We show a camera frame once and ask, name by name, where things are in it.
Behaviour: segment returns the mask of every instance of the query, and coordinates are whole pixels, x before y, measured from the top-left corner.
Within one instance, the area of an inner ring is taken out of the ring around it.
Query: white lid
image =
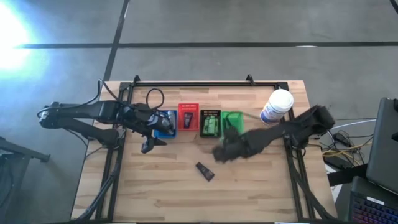
[[[293,106],[293,96],[287,90],[275,90],[269,97],[269,103],[275,110],[286,112]]]

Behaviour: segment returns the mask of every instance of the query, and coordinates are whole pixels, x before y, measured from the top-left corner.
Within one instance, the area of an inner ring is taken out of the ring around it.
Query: keyboard
[[[398,210],[360,197],[354,197],[351,219],[359,223],[398,223]]]

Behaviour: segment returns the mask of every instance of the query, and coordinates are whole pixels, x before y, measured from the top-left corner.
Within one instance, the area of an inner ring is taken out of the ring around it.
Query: concrete floor
[[[122,4],[0,2],[0,136],[51,153],[48,164],[30,163],[11,223],[69,219],[85,147],[65,131],[41,128],[35,114],[52,101],[91,98],[110,49],[12,50],[8,43],[112,43]],[[121,42],[397,41],[397,19],[387,0],[132,0]],[[381,97],[398,98],[397,58],[397,47],[119,49],[111,80],[302,79],[312,105],[326,105],[336,119],[368,118]]]

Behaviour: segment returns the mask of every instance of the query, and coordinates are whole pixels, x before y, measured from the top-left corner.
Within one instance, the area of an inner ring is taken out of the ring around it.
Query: wooden tabletop
[[[304,82],[287,81],[294,97],[296,116],[309,109]],[[120,82],[107,82],[115,95]],[[135,87],[132,102],[145,102],[151,88]],[[161,87],[165,103],[161,109],[176,110],[179,103],[199,103],[200,109],[242,110],[259,115],[272,87]],[[102,90],[102,100],[111,100]],[[160,103],[151,93],[149,104]],[[109,126],[95,122],[100,128]],[[244,128],[266,127],[245,117]],[[114,222],[272,222],[296,221],[292,185],[284,145],[277,139],[249,159],[216,163],[211,148],[218,139],[203,139],[198,131],[179,131],[167,146],[141,153],[140,135],[127,132],[119,179]],[[100,147],[91,142],[88,153]],[[72,218],[93,201],[101,185],[106,150],[92,154],[84,163]],[[318,147],[307,147],[304,157],[310,188],[319,202],[334,216],[335,205]],[[195,164],[201,162],[215,177],[207,182]],[[107,194],[104,208],[108,207]],[[303,193],[300,198],[306,214]]]

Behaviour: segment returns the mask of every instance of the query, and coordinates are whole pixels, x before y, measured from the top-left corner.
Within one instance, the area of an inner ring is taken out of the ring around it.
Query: red basket
[[[178,130],[179,131],[198,131],[199,130],[199,104],[198,103],[179,103],[178,104]],[[192,113],[189,128],[184,128],[185,113]]]

